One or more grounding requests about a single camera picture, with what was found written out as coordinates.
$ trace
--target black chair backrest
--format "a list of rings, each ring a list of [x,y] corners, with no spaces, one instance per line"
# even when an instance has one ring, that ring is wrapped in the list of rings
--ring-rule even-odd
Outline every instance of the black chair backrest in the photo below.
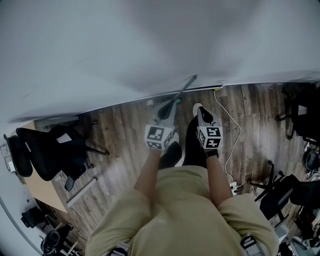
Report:
[[[47,222],[45,215],[37,207],[31,208],[26,212],[23,212],[21,215],[22,215],[21,220],[27,228],[30,227],[33,229],[39,223]]]
[[[320,143],[319,118],[320,118],[320,87],[313,90],[302,90],[293,100],[292,122],[299,136],[314,139]],[[299,105],[307,107],[307,113],[298,115]]]
[[[60,234],[56,230],[51,230],[47,235],[46,238],[47,242],[52,245],[56,246],[59,243],[60,240]]]
[[[290,195],[290,201],[294,205],[320,208],[320,180],[299,181]]]
[[[26,128],[16,129],[16,134],[22,143],[26,143],[29,159],[39,176],[45,181],[52,180],[62,169],[58,141],[48,132]]]
[[[288,203],[297,182],[299,181],[294,175],[287,176],[262,198],[260,210],[267,220],[275,216]]]
[[[30,177],[33,168],[26,144],[22,143],[17,135],[8,138],[4,134],[3,137],[9,147],[15,171],[23,177]]]

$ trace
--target white wall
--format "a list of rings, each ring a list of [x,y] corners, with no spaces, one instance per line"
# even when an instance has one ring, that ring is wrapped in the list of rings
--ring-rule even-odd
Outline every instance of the white wall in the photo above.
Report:
[[[44,234],[21,221],[21,213],[36,205],[27,187],[8,172],[0,155],[0,251],[5,256],[40,255],[40,235]]]
[[[317,81],[318,0],[3,0],[0,133],[210,86]]]

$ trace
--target person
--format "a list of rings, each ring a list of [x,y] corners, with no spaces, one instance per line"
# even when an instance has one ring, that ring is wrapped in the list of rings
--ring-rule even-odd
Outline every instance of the person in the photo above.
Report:
[[[250,194],[233,196],[218,152],[205,152],[196,136],[197,103],[182,149],[151,149],[134,188],[108,210],[91,234],[87,256],[104,256],[119,244],[130,256],[247,255],[247,235],[275,256],[278,238]]]

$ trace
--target chair leg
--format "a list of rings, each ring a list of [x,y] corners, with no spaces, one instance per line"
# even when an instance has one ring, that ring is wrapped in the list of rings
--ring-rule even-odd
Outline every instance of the chair leg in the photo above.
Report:
[[[262,191],[262,193],[261,193],[260,195],[258,195],[258,196],[256,197],[256,199],[254,199],[254,201],[257,202],[258,200],[260,200],[261,198],[263,198],[266,194],[268,194],[269,191],[270,191],[269,189],[265,189],[264,191]]]
[[[289,92],[288,92],[285,88],[282,88],[281,92],[282,92],[282,94],[284,94],[284,95],[287,97],[287,99],[288,99],[290,102],[292,101],[292,98],[291,98],[291,96],[289,95]]]
[[[109,156],[110,155],[110,152],[108,150],[106,150],[105,152],[102,152],[102,151],[96,150],[96,149],[94,149],[92,147],[88,147],[88,146],[85,146],[85,150],[89,151],[89,152],[93,152],[93,153],[99,154],[99,155],[103,155],[103,156]]]
[[[291,117],[292,117],[291,114],[287,114],[287,115],[285,115],[284,117],[280,117],[279,115],[277,115],[277,116],[275,117],[275,120],[281,122],[281,121],[286,120],[286,119],[289,119],[289,118],[291,118]]]
[[[289,217],[289,214],[287,214],[284,217],[284,215],[282,214],[281,210],[279,210],[278,211],[278,216],[279,216],[280,222],[277,225],[275,225],[275,228],[277,228],[278,226],[281,226],[287,220],[287,218]]]
[[[269,181],[268,181],[268,185],[272,185],[273,181],[274,181],[274,173],[275,173],[275,165],[273,162],[268,161],[268,165],[271,166],[271,171],[270,171],[270,175],[269,175]]]
[[[280,178],[278,178],[277,180],[275,180],[273,183],[272,183],[272,187],[274,188],[279,182],[281,182],[283,179],[284,179],[285,176],[281,176],[280,175]]]
[[[288,140],[291,141],[292,137],[294,136],[295,133],[295,124],[292,124],[292,130],[291,130],[291,134],[287,136]]]
[[[246,182],[248,182],[253,187],[258,187],[258,188],[261,188],[261,189],[264,189],[264,190],[268,188],[267,185],[252,183],[250,178]]]
[[[95,167],[93,163],[89,163],[88,158],[84,161],[84,166],[86,170],[93,169]]]
[[[40,229],[42,230],[42,232],[44,232],[45,227],[47,226],[47,223],[44,223],[43,227],[40,227]]]

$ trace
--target metal rod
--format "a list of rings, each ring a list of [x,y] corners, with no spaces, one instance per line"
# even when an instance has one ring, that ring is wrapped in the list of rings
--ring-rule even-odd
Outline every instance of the metal rod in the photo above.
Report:
[[[87,184],[85,184],[77,193],[75,193],[68,201],[66,207],[70,208],[82,195],[95,184],[97,178],[93,177]]]
[[[185,91],[185,89],[187,89],[189,85],[191,85],[197,79],[197,77],[198,77],[197,74],[193,75],[190,78],[190,80],[186,83],[186,85],[174,96],[173,100],[175,101],[176,99],[178,99],[180,95]]]

